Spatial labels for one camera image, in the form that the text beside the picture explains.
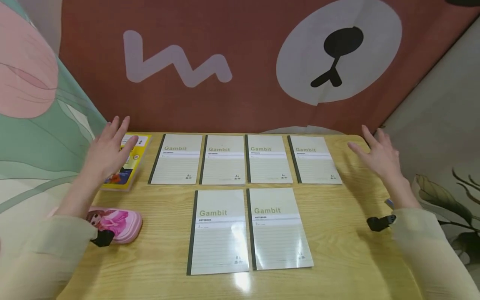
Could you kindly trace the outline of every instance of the person's left hand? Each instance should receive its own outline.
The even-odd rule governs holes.
[[[119,128],[118,116],[112,123],[107,123],[102,134],[97,136],[90,145],[82,173],[105,180],[120,170],[138,141],[138,136],[134,135],[120,150],[121,141],[128,130],[129,123],[130,117],[125,117]]]

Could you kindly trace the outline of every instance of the white circle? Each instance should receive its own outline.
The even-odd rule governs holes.
[[[310,83],[334,62],[324,50],[325,39],[342,28],[358,27],[363,42],[340,57],[336,70],[339,87],[327,81]],[[379,0],[338,0],[301,21],[283,43],[276,61],[276,76],[290,97],[317,105],[350,98],[377,80],[393,61],[402,38],[402,23],[395,11]]]

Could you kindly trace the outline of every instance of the brown backdrop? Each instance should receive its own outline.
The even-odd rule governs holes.
[[[64,1],[60,59],[106,119],[130,115],[136,131],[263,132],[312,125],[359,133],[360,124],[377,128],[392,113],[479,11],[440,0],[385,0],[402,29],[391,64],[350,98],[311,105],[284,92],[277,57],[290,32],[331,2]],[[187,87],[169,65],[132,82],[123,44],[128,30],[142,36],[145,60],[170,45],[184,50],[193,69],[221,54],[232,79],[223,83],[212,75]]]

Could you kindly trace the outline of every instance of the glossy notebook cover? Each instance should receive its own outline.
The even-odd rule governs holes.
[[[130,152],[127,161],[120,171],[105,179],[105,183],[101,187],[102,190],[129,191],[130,188],[132,188],[133,180],[138,173],[142,158],[152,140],[151,135],[128,132],[121,141],[120,149],[123,148],[127,140],[133,135],[138,135],[137,144]]]
[[[247,189],[254,270],[313,266],[292,188]]]
[[[248,270],[243,190],[195,191],[187,275]]]
[[[246,134],[249,183],[293,183],[281,135]]]
[[[324,137],[289,135],[298,183],[342,184]]]
[[[241,135],[206,135],[200,184],[244,185],[245,148]]]
[[[164,134],[148,184],[195,184],[201,134]]]

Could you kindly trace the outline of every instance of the black clip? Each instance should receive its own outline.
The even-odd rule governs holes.
[[[368,227],[371,231],[380,232],[392,224],[396,219],[395,215],[384,216],[383,218],[377,218],[375,216],[367,219]]]
[[[112,243],[113,238],[115,237],[115,233],[111,230],[103,230],[98,231],[96,235],[96,239],[91,240],[91,242],[98,247],[106,247]]]

